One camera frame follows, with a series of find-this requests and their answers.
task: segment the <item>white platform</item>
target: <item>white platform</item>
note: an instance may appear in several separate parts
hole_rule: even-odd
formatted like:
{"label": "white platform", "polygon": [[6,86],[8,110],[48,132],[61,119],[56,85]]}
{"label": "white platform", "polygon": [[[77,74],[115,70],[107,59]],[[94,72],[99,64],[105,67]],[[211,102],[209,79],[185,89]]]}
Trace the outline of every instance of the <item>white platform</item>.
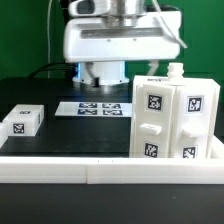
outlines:
{"label": "white platform", "polygon": [[0,183],[224,184],[224,145],[213,159],[0,157]]}

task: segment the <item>white cube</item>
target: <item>white cube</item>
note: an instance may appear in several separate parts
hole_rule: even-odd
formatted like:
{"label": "white cube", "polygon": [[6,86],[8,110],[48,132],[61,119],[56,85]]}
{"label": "white cube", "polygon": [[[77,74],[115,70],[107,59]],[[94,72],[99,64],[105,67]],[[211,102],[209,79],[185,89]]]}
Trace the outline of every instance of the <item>white cube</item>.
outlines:
{"label": "white cube", "polygon": [[7,139],[8,139],[7,125],[3,124],[3,123],[0,123],[0,148],[7,141]]}
{"label": "white cube", "polygon": [[44,119],[43,105],[19,104],[6,116],[8,136],[35,136]]}

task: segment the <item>black tabletop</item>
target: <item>black tabletop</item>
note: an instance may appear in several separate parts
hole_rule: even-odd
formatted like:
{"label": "black tabletop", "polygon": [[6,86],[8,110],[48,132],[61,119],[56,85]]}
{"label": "black tabletop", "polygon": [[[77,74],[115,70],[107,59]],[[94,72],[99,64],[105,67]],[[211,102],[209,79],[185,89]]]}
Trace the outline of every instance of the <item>black tabletop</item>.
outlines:
{"label": "black tabletop", "polygon": [[130,103],[130,90],[78,90],[71,81],[6,79],[0,82],[0,119],[16,104],[43,104],[36,137],[9,137],[0,155],[128,157],[130,118],[56,117],[61,101]]}
{"label": "black tabletop", "polygon": [[[16,104],[44,104],[45,120],[36,137],[10,137],[1,155],[128,156],[129,118],[65,119],[54,113],[61,100],[131,102],[130,92],[102,95],[77,91],[65,80],[2,80],[1,120]],[[219,107],[219,138],[222,112]],[[223,220],[223,185],[0,185],[3,224],[222,224]]]}

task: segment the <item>stacked white blocks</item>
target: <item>stacked white blocks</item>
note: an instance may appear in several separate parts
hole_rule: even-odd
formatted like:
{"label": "stacked white blocks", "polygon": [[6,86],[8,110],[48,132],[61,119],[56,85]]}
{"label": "stacked white blocks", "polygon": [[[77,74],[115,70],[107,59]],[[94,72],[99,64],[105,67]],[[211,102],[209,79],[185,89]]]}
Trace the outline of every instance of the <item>stacked white blocks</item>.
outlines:
{"label": "stacked white blocks", "polygon": [[136,76],[130,157],[210,158],[219,90],[211,79]]}

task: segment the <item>white box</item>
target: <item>white box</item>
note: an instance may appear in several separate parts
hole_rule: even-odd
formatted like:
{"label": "white box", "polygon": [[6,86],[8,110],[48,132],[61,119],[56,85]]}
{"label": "white box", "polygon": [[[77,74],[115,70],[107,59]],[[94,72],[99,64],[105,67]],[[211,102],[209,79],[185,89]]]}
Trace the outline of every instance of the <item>white box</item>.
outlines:
{"label": "white box", "polygon": [[0,123],[0,148],[4,145],[7,139],[8,139],[7,125]]}
{"label": "white box", "polygon": [[8,136],[35,136],[44,119],[43,105],[19,104],[5,117]]}
{"label": "white box", "polygon": [[135,76],[130,157],[210,158],[219,90],[212,79]]}

